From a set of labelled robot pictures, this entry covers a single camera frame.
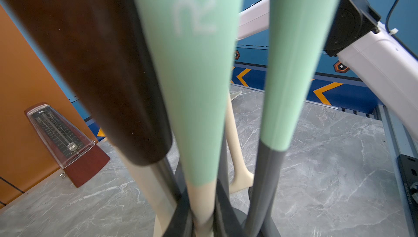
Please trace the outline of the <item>grey turner mint handle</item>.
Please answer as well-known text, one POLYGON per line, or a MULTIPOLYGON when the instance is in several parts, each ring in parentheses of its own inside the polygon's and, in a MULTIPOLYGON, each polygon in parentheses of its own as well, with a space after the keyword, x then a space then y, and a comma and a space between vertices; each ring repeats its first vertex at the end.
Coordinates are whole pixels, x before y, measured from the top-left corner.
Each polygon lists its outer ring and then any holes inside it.
POLYGON ((271 0, 268 67, 253 192, 244 226, 255 237, 274 200, 281 166, 339 0, 271 0))

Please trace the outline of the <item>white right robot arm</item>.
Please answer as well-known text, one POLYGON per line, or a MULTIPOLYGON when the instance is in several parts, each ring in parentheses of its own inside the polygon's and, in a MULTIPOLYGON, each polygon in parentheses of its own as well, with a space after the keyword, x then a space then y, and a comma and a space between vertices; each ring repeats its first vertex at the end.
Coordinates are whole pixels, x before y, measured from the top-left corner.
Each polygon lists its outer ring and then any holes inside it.
POLYGON ((418 61, 367 0, 339 0, 306 98, 366 116, 384 105, 418 136, 418 61))

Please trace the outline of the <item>grey kitchen utensil rack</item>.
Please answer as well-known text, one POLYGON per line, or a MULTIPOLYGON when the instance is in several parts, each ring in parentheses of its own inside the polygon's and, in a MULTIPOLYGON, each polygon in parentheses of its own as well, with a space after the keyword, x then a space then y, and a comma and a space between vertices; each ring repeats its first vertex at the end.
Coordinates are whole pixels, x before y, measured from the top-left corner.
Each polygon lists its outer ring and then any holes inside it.
MULTIPOLYGON (((231 206, 229 194, 232 185, 228 180, 227 139, 223 139, 217 178, 213 214, 215 237, 278 237, 280 234, 271 218, 272 205, 285 152, 274 151, 263 142, 259 143, 256 162, 255 185, 250 188, 248 214, 231 206)), ((166 229, 166 237, 192 237, 196 229, 190 209, 191 195, 186 191, 182 167, 178 165, 175 178, 183 191, 180 204, 166 229)))

